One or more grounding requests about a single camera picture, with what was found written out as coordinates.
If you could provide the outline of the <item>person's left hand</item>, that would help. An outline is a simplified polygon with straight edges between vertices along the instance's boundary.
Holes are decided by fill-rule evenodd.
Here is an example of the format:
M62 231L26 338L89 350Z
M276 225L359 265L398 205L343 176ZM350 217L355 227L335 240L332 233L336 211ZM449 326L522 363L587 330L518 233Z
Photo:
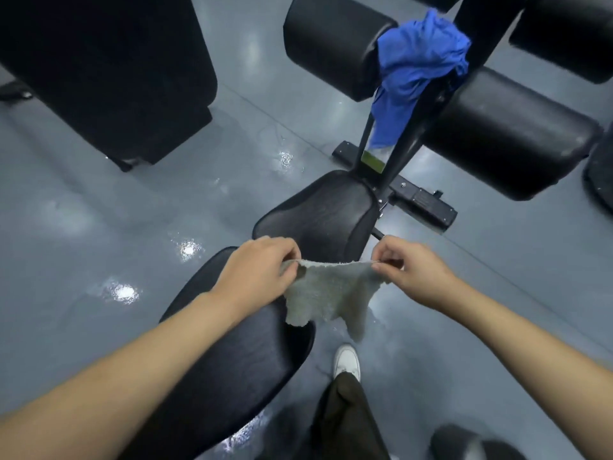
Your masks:
M229 257L211 296L228 305L239 318L245 318L284 295L290 285L266 285L258 277L253 241L238 247Z

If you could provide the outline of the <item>spray bottle with green label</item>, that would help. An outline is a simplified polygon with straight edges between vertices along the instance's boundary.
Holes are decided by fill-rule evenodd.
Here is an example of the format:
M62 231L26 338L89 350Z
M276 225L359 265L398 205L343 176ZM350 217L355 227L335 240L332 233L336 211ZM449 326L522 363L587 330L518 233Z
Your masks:
M360 141L360 147L364 147L360 161L374 172L382 174L387 161L393 152L394 146L372 146L372 139L375 130L376 124L373 124L371 130L364 131Z

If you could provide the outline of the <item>black bench metal frame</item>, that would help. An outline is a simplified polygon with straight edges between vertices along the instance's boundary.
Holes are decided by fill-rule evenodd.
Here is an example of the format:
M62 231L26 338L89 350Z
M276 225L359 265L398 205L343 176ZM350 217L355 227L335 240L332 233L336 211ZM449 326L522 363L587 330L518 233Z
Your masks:
M458 76L451 72L430 82L419 98L382 174L361 163L364 147L360 147L360 144L355 146L344 141L334 149L332 157L366 181L376 194L380 212L389 202L401 202L407 211L425 223L446 231L456 219L456 210L440 200L440 191L429 193L401 177L400 172L422 147L425 132L432 127L452 94L489 58L511 22L525 6L526 0L419 1L451 20L469 36L472 45L466 55L468 73ZM374 119L370 113L364 131L371 130L373 124Z

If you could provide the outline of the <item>person's right forearm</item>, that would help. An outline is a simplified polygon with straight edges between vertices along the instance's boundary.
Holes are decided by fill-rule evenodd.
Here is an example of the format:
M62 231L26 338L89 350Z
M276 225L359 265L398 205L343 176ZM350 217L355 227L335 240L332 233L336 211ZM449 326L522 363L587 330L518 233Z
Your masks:
M453 278L426 304L479 338L586 459L613 457L613 371Z

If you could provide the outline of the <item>person's left forearm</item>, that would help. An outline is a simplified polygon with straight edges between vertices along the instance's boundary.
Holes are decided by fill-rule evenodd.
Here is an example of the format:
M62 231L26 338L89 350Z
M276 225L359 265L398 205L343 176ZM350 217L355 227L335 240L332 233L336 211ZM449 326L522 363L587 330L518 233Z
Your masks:
M202 294L0 421L0 460L115 460L198 358L247 314L229 296Z

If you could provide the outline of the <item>white shoe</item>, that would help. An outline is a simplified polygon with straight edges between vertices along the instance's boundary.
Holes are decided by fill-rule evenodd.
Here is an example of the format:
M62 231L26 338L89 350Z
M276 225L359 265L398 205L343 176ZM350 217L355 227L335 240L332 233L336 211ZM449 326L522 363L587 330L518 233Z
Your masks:
M357 350L352 345L342 344L336 351L333 361L333 377L347 373L352 375L358 382L361 380L361 368Z

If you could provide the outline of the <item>black bench seat pad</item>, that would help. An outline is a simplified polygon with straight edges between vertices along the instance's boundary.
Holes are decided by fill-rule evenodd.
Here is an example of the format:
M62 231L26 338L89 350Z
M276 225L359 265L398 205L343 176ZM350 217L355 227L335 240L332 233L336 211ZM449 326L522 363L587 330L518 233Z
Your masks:
M378 218L373 191L350 172L333 170L258 220L252 238L291 238L307 261L355 262Z

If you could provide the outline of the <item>black equipment foot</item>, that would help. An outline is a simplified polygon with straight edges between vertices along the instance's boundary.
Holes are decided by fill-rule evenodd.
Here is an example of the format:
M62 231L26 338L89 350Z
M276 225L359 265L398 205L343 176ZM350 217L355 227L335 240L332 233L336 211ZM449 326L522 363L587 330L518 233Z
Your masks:
M18 102L30 100L34 97L26 84L19 80L13 80L0 85L0 102Z

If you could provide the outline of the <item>dark trouser leg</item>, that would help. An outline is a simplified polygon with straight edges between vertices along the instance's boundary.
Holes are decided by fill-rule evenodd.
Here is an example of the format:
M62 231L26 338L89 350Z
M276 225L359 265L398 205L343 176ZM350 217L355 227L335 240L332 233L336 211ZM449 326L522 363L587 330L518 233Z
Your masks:
M324 391L311 425L321 460L391 460L358 379L339 373Z

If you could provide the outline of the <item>blue cloth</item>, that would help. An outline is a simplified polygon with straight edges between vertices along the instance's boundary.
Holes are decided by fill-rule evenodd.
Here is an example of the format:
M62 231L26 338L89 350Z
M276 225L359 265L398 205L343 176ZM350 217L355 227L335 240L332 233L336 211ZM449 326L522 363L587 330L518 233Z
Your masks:
M388 30L377 41L381 84L371 107L370 150L395 146L419 98L434 79L468 73L472 41L455 23L429 8L422 20Z

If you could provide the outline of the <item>large black upholstered pad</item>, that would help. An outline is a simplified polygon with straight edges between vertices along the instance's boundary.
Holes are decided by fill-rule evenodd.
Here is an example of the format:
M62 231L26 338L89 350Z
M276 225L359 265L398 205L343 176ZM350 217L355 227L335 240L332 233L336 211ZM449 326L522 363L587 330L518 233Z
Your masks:
M212 121L192 0L0 0L0 65L123 172Z

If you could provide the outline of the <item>black rounded object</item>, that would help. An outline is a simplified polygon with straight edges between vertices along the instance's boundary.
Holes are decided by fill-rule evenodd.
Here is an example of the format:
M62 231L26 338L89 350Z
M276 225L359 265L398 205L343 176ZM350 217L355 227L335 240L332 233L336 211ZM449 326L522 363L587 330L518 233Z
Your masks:
M591 151L582 179L591 200L613 216L613 133L607 133Z
M455 424L442 425L433 433L429 452L432 460L527 460L511 444Z

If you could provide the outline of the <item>person's right hand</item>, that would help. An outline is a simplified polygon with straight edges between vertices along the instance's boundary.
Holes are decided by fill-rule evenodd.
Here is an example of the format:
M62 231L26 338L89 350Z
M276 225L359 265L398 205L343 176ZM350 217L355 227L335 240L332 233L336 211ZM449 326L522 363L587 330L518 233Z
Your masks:
M403 279L397 286L410 299L444 312L465 284L425 244L406 241Z

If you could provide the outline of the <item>grey cleaning cloth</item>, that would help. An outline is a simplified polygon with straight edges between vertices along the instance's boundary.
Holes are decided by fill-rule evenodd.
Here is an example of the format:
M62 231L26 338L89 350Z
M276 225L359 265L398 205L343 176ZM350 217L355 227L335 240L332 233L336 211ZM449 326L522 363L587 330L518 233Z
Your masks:
M313 262L304 259L281 264L284 273L297 264L294 282L284 292L286 324L303 327L310 322L341 318L356 343L364 339L370 301L388 281L373 269L371 261L349 263Z

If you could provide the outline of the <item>black roller pad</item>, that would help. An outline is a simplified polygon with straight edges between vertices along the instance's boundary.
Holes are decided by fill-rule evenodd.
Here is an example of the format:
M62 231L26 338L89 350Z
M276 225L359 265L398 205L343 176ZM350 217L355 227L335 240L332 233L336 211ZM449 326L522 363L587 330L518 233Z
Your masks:
M292 0L283 24L287 57L355 102L381 83L378 39L398 22L355 0Z
M613 0L527 0L509 42L594 84L613 78Z
M599 123L481 67L453 94L424 144L507 198L566 177L602 137Z

